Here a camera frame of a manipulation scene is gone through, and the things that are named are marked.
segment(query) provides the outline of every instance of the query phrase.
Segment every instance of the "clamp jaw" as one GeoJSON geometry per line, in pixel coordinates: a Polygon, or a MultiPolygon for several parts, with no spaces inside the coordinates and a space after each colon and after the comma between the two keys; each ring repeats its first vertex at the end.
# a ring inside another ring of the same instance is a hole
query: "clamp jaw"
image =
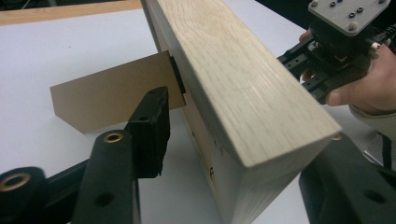
{"type": "Polygon", "coordinates": [[[365,76],[375,51],[395,33],[395,25],[378,34],[370,22],[390,1],[314,0],[308,7],[318,17],[309,29],[312,36],[278,59],[300,80],[303,71],[313,77],[303,86],[321,104],[334,89],[365,76]]]}
{"type": "Polygon", "coordinates": [[[149,91],[124,130],[96,138],[91,157],[46,178],[37,167],[0,174],[0,224],[141,223],[138,179],[163,170],[167,87],[149,91]]]}

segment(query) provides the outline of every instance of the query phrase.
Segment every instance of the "sleeve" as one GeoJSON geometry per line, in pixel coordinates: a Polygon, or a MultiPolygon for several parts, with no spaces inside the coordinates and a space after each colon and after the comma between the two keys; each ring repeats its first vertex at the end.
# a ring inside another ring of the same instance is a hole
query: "sleeve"
{"type": "Polygon", "coordinates": [[[396,113],[372,116],[364,113],[353,105],[349,106],[349,110],[356,119],[370,125],[382,134],[386,135],[392,142],[396,143],[396,113]]]}

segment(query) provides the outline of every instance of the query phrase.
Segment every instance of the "screw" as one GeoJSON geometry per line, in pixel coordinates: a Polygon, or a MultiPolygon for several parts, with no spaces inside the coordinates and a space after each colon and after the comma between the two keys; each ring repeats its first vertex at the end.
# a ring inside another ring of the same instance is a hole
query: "screw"
{"type": "Polygon", "coordinates": [[[378,43],[376,43],[376,42],[374,42],[374,43],[371,45],[371,48],[372,48],[372,49],[379,49],[379,47],[381,47],[381,45],[378,44],[378,43]]]}
{"type": "Polygon", "coordinates": [[[318,5],[318,0],[313,0],[311,3],[311,7],[316,7],[318,5]]]}
{"type": "Polygon", "coordinates": [[[210,170],[209,170],[210,179],[212,179],[214,174],[215,173],[213,172],[213,167],[210,167],[210,170]]]}
{"type": "Polygon", "coordinates": [[[356,28],[358,28],[358,23],[356,21],[353,21],[352,23],[349,24],[349,31],[353,31],[356,28]]]}

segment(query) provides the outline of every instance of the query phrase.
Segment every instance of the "hand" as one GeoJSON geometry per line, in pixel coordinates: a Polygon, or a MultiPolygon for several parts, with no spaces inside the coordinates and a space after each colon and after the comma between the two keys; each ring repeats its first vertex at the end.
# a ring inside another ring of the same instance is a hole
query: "hand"
{"type": "MultiPolygon", "coordinates": [[[[300,36],[303,40],[311,35],[308,30],[300,36]]],[[[396,113],[396,56],[382,45],[372,60],[367,75],[331,91],[326,97],[327,105],[354,105],[370,115],[396,113]]],[[[311,78],[305,72],[303,80],[311,78]]]]}

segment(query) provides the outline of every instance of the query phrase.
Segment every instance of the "bolt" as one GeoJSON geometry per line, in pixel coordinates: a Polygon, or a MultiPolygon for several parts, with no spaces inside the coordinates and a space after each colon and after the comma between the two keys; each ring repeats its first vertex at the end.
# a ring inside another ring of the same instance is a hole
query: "bolt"
{"type": "Polygon", "coordinates": [[[318,5],[318,0],[313,0],[311,3],[311,7],[316,7],[318,5]]]}
{"type": "Polygon", "coordinates": [[[349,31],[356,30],[356,28],[358,28],[358,23],[356,21],[349,24],[349,31]]]}
{"type": "Polygon", "coordinates": [[[374,42],[374,43],[371,45],[371,48],[374,49],[374,50],[379,49],[379,47],[381,47],[381,45],[378,44],[378,43],[376,43],[376,42],[374,42]]]}

